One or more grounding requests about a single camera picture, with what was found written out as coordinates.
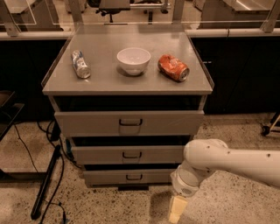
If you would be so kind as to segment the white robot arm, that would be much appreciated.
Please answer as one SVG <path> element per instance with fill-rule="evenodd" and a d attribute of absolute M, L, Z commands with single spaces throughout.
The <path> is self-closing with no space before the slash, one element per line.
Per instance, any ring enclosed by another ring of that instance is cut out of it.
<path fill-rule="evenodd" d="M 195 139 L 187 143 L 183 162 L 171 173 L 173 195 L 168 219 L 172 224 L 178 223 L 187 199 L 215 171 L 230 172 L 279 189 L 280 151 L 230 149 L 220 139 Z"/>

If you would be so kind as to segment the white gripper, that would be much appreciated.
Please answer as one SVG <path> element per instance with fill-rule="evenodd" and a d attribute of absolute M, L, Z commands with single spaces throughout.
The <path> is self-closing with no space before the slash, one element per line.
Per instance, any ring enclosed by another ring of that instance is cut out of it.
<path fill-rule="evenodd" d="M 213 171 L 193 168 L 186 161 L 171 173 L 171 184 L 177 194 L 171 197 L 169 204 L 168 220 L 171 224 L 178 223 L 187 206 L 186 198 L 192 197 L 200 189 L 200 184 L 213 174 Z"/>

